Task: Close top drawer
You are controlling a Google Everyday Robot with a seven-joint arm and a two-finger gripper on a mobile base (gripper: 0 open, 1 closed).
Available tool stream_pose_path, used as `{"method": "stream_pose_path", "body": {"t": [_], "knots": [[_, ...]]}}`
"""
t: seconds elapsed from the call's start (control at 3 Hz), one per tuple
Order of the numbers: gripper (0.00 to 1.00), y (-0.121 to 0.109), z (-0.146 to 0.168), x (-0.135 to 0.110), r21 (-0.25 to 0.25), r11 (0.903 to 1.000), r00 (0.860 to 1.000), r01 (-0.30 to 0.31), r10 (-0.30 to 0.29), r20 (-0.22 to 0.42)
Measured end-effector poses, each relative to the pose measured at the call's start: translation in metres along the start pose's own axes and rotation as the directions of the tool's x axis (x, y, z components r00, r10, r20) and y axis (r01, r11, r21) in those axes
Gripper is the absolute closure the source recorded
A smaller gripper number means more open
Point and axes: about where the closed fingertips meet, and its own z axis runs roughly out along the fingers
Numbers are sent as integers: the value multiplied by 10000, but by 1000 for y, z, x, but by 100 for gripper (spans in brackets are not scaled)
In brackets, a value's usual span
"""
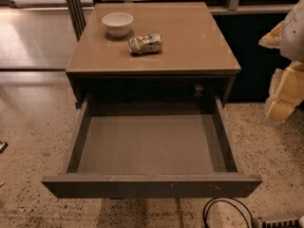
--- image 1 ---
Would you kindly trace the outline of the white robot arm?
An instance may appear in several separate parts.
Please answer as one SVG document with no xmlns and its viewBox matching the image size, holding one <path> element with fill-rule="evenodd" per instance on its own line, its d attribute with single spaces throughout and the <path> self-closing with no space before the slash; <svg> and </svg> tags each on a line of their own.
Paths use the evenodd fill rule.
<svg viewBox="0 0 304 228">
<path fill-rule="evenodd" d="M 264 106 L 264 122 L 278 126 L 304 101 L 304 0 L 299 0 L 258 44 L 277 48 L 282 57 L 291 61 L 285 69 L 275 70 Z"/>
</svg>

